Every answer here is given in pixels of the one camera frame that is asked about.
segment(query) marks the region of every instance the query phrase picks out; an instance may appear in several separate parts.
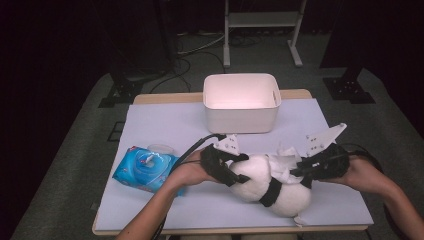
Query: white plastic bin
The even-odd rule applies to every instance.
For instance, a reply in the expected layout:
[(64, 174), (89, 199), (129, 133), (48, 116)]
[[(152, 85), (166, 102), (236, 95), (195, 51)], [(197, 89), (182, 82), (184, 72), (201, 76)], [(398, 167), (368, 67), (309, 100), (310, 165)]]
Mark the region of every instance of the white plastic bin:
[(275, 125), (281, 96), (270, 74), (219, 74), (205, 79), (203, 103), (212, 133), (264, 133)]

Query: dark background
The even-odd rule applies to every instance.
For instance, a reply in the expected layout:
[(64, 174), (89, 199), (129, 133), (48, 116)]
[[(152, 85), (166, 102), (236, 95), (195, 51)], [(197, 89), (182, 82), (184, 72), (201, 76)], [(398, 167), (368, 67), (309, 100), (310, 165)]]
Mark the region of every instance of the dark background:
[[(110, 72), (111, 66), (118, 66), (118, 72), (135, 68), (148, 76), (172, 67), (166, 36), (155, 31), (163, 28), (166, 20), (163, 16), (157, 21), (134, 16), (135, 11), (155, 16), (158, 8), (153, 1), (119, 2), (120, 7), (117, 1), (99, 0), (0, 3), (1, 145), (5, 153), (0, 163), (2, 239), (13, 233), (25, 213), (97, 80)], [(294, 0), (284, 6), (281, 1), (257, 1), (252, 5), (254, 2), (234, 0), (231, 9), (291, 10), (299, 4)], [(424, 66), (421, 5), (395, 0), (309, 0), (301, 32), (332, 31), (322, 67), (346, 67), (352, 61), (359, 62), (384, 82), (423, 135), (424, 119), (418, 112), (424, 89), (420, 71)], [(175, 25), (169, 26), (171, 32), (222, 30), (223, 6), (223, 0), (213, 4), (170, 1), (169, 17), (176, 19)], [(129, 26), (143, 30), (138, 39), (132, 39), (135, 42), (122, 37), (133, 30)], [(144, 48), (132, 51), (137, 41)], [(146, 59), (158, 61), (146, 66), (151, 62)]]

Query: blue package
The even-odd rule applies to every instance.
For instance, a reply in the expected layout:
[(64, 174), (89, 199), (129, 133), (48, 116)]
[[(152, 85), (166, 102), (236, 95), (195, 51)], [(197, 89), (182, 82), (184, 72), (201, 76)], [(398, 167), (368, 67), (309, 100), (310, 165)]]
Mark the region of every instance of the blue package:
[(156, 192), (166, 180), (178, 157), (140, 147), (127, 150), (113, 174), (120, 183), (148, 192)]

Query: white tabletop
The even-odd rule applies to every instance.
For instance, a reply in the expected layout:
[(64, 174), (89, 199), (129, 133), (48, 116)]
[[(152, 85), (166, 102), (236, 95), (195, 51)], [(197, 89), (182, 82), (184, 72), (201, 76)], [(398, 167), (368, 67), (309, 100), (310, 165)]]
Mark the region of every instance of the white tabletop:
[[(237, 138), (241, 151), (247, 154), (276, 154), (278, 147), (293, 146), (304, 155), (306, 135), (327, 128), (315, 99), (291, 99), (282, 101), (271, 132), (239, 134)], [(203, 103), (131, 105), (93, 225), (94, 233), (119, 232), (152, 196), (152, 193), (124, 186), (111, 178), (129, 147), (165, 144), (174, 148), (175, 155), (180, 156), (197, 140), (209, 134)], [(349, 230), (351, 226), (366, 228), (373, 224), (359, 192), (331, 183), (313, 183), (312, 203), (300, 216), (305, 223), (303, 228), (297, 227), (292, 218), (276, 216), (260, 203), (243, 202), (225, 185), (204, 182), (189, 187), (184, 196), (175, 199), (163, 233), (252, 233), (264, 232), (264, 229), (284, 232), (293, 229), (304, 231), (308, 227), (316, 230)]]

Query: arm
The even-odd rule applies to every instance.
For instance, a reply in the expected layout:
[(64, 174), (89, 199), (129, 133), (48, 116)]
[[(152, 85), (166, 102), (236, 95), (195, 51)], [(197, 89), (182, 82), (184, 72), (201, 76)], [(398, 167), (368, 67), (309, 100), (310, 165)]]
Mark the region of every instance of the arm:
[(396, 225), (404, 234), (411, 239), (422, 239), (424, 237), (424, 220), (403, 190), (366, 159), (351, 156), (347, 173), (341, 178), (327, 181), (344, 184), (358, 191), (380, 195)]
[(190, 161), (190, 163), (176, 168), (144, 208), (119, 233), (116, 239), (151, 239), (167, 215), (181, 187), (196, 185), (203, 181), (215, 181), (200, 166), (199, 159), (200, 151), (195, 151), (186, 160)]

